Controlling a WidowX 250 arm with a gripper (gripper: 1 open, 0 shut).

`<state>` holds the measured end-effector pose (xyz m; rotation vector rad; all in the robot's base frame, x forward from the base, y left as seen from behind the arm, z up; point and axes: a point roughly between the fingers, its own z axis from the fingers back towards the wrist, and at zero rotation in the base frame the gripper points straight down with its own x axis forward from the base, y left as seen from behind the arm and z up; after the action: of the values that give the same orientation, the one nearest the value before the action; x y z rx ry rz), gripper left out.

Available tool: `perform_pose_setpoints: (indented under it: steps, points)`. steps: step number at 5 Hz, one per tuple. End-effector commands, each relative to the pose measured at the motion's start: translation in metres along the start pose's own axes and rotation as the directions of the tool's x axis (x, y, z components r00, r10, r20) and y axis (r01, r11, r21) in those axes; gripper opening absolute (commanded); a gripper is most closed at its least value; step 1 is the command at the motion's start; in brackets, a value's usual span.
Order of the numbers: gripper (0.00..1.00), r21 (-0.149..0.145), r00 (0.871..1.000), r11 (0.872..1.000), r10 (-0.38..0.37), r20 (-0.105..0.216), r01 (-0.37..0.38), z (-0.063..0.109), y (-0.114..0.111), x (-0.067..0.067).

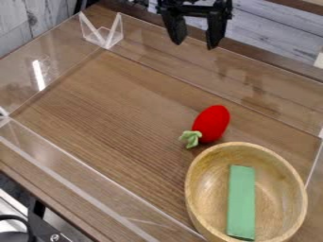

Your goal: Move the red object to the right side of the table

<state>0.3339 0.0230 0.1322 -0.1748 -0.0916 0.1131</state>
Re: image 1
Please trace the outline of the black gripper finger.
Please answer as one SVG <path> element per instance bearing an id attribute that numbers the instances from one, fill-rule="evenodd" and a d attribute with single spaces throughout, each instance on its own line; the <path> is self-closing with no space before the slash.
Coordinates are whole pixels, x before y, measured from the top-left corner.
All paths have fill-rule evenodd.
<path id="1" fill-rule="evenodd" d="M 187 37 L 187 25 L 185 17 L 171 9 L 162 8 L 161 15 L 170 38 L 177 45 L 181 45 Z"/>
<path id="2" fill-rule="evenodd" d="M 214 49 L 219 46 L 221 40 L 225 38 L 227 21 L 230 20 L 230 13 L 225 9 L 214 11 L 207 16 L 209 28 L 206 31 L 207 48 Z"/>

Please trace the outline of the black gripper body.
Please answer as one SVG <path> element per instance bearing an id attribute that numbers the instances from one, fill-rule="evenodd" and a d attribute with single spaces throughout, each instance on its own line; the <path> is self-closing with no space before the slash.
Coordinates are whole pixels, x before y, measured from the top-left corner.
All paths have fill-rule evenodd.
<path id="1" fill-rule="evenodd" d="M 186 16 L 206 16 L 211 12 L 221 12 L 227 17 L 233 16 L 233 0 L 211 0 L 209 5 L 199 5 L 203 0 L 157 0 L 157 12 L 171 11 Z"/>

